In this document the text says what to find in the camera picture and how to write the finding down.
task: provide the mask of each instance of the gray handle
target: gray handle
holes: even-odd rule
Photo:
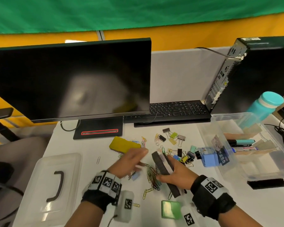
[[[59,188],[58,188],[56,195],[52,198],[46,199],[46,202],[53,202],[54,200],[56,200],[59,197],[61,189],[62,189],[62,185],[63,185],[63,181],[64,181],[64,172],[63,171],[55,171],[54,174],[60,174],[61,175]]]

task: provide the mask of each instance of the green curtain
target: green curtain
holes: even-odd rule
[[[0,0],[0,34],[139,28],[280,12],[284,0]]]

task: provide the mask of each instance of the turquoise water bottle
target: turquoise water bottle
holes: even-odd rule
[[[263,121],[271,113],[273,113],[278,106],[284,103],[284,98],[275,92],[264,92],[259,99],[255,100],[253,104],[247,109],[247,112],[252,112],[256,117]],[[256,118],[248,118],[242,121],[239,126],[241,129],[252,126],[256,123]]]

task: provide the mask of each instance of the monitor screen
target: monitor screen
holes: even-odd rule
[[[0,48],[0,97],[33,122],[148,113],[151,39]]]

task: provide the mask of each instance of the desktop computer tower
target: desktop computer tower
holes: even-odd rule
[[[284,36],[237,38],[205,105],[212,114],[245,112],[265,91],[284,96]]]

